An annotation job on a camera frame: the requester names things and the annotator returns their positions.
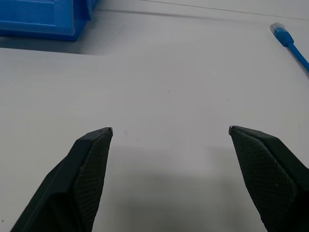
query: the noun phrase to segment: blue plastic bin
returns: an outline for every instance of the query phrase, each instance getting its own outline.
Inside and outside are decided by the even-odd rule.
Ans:
[[[0,36],[76,41],[98,0],[0,0]]]

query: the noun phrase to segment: white table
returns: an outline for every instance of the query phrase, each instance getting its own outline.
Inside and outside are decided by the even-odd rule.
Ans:
[[[106,0],[76,43],[0,39],[0,232],[77,138],[107,126],[93,232],[266,231],[228,127],[277,136],[309,166],[309,76],[268,30],[285,24],[309,58],[308,4],[294,2],[227,7],[305,20]]]

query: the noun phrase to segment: blue cable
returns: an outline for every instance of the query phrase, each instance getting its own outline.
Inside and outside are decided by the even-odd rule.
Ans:
[[[283,46],[288,47],[290,49],[290,51],[294,54],[297,60],[309,72],[308,61],[303,57],[303,55],[294,46],[294,40],[291,37],[290,33],[284,28],[284,26],[280,23],[274,23],[273,25],[270,26],[270,30]]]

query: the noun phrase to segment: white tabletop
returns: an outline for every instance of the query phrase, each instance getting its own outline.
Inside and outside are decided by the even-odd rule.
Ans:
[[[266,231],[228,128],[277,136],[309,166],[309,75],[268,30],[285,24],[309,58],[308,1],[161,1],[106,0],[76,43],[0,39],[0,232],[102,127],[93,232]]]

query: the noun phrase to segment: blue storage container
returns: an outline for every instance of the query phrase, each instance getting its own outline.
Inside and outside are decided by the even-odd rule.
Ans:
[[[98,0],[0,0],[0,36],[76,41]]]

